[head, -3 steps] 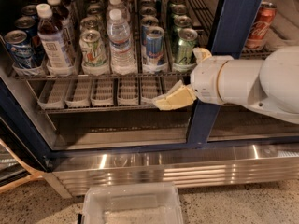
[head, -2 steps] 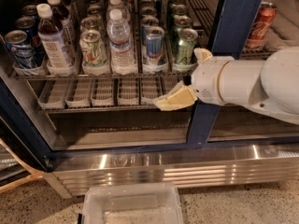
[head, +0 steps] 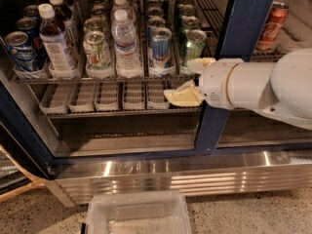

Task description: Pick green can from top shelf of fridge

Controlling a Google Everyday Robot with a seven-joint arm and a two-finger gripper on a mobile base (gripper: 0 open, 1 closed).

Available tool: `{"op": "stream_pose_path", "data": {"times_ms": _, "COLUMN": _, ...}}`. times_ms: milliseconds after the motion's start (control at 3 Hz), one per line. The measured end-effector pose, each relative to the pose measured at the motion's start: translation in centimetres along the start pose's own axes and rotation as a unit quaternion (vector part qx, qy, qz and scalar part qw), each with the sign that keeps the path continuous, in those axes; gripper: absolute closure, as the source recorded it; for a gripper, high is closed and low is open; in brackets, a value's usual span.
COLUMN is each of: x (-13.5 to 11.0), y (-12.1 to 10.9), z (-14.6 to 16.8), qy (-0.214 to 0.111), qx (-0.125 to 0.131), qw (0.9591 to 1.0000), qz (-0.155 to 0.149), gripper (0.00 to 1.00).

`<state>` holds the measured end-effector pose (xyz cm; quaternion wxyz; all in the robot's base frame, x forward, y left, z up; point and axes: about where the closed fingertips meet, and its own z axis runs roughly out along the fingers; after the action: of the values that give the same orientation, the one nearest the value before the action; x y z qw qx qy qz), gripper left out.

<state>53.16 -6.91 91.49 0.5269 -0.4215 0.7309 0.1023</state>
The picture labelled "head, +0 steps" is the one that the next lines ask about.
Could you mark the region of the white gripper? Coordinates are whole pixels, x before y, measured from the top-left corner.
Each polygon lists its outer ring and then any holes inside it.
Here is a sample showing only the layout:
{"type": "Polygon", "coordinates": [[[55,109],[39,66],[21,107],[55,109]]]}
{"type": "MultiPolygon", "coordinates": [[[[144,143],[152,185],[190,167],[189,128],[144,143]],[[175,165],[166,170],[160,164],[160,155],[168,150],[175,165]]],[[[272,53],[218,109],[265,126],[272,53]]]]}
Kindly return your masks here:
{"type": "Polygon", "coordinates": [[[165,90],[167,101],[175,106],[199,106],[203,100],[209,106],[232,110],[234,106],[228,98],[227,83],[234,68],[244,61],[240,58],[195,58],[187,62],[190,71],[201,74],[199,88],[189,80],[175,90],[165,90]]]}

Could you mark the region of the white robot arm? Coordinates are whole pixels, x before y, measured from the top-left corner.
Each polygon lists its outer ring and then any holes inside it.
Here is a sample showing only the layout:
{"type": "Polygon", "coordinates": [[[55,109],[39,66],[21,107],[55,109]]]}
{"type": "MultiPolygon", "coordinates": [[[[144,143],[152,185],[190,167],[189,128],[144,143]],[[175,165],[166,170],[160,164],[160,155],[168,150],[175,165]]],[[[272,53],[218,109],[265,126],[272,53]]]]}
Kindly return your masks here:
{"type": "Polygon", "coordinates": [[[302,129],[312,129],[312,49],[292,51],[276,62],[246,62],[240,58],[207,61],[197,58],[189,80],[166,90],[176,106],[197,106],[205,101],[214,108],[243,108],[263,117],[302,129]]]}

